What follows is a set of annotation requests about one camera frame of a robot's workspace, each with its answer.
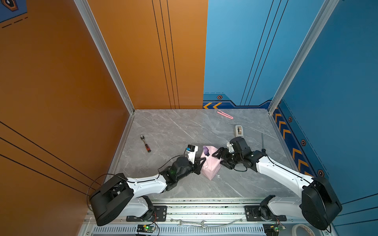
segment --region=marble floor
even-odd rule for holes
[[[197,145],[196,156],[202,153],[202,146],[226,147],[234,138],[235,125],[242,125],[244,138],[252,150],[261,150],[261,133],[264,146],[274,160],[290,167],[275,128],[265,109],[222,109],[234,117],[221,116],[214,109],[200,110],[136,110],[131,130],[127,137],[116,172],[127,177],[146,177],[158,173],[157,168],[170,158],[184,153],[188,144]],[[151,148],[148,153],[140,135]],[[235,169],[243,170],[239,164]],[[288,188],[268,176],[248,170],[237,172],[221,167],[213,180],[203,175],[190,174],[180,180],[175,188],[161,194],[152,194],[155,199],[194,197],[260,197],[274,194],[295,196]]]

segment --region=orange wall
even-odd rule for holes
[[[202,108],[207,0],[89,0],[136,109]]]
[[[0,28],[0,121],[95,179],[107,172],[129,114],[75,3],[27,7],[27,19]],[[92,183],[2,124],[0,137]],[[0,156],[2,235],[76,235],[88,187],[3,140],[0,154],[78,190]]]

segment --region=pink tissue box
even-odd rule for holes
[[[206,176],[209,180],[212,180],[214,176],[218,173],[220,167],[222,166],[220,162],[223,159],[218,159],[212,157],[211,155],[216,152],[218,149],[213,146],[203,146],[203,152],[201,157],[206,157],[206,161],[202,166],[201,174]]]

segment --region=orange chevron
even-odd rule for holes
[[[276,123],[277,123],[277,116],[282,116],[282,115],[279,113],[276,113]]]
[[[301,159],[298,159],[298,170],[299,170],[299,172],[301,171],[301,164],[308,167],[308,164],[306,162],[302,161]]]
[[[311,177],[314,177],[314,176],[310,175],[310,174],[309,174],[309,173],[307,173],[307,172],[305,172],[305,175],[309,175],[309,176],[311,176]]]
[[[209,102],[208,104],[204,105],[203,108],[208,109],[208,105],[212,104],[212,102]]]
[[[283,136],[284,139],[285,139],[285,133],[289,133],[289,134],[291,134],[290,130],[285,130],[285,129],[283,129],[283,134],[282,134],[282,136]]]
[[[293,159],[294,159],[294,160],[295,160],[295,157],[294,157],[295,153],[299,153],[299,154],[302,155],[302,152],[301,152],[301,151],[299,151],[298,149],[293,148]]]
[[[286,125],[286,123],[285,123],[284,121],[280,121],[279,124],[280,124],[280,125],[279,125],[278,129],[281,131],[281,124],[282,124],[282,125]]]
[[[222,104],[221,102],[218,103],[217,105],[213,106],[214,109],[218,109],[217,106],[219,106],[220,104]]]

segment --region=blue wall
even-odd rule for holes
[[[341,203],[378,193],[377,12],[378,1],[340,1],[283,98]],[[343,204],[339,235],[376,235],[377,221],[353,224],[377,219],[374,207],[378,195]]]
[[[272,99],[322,4],[209,0],[204,93],[225,94],[237,106]]]

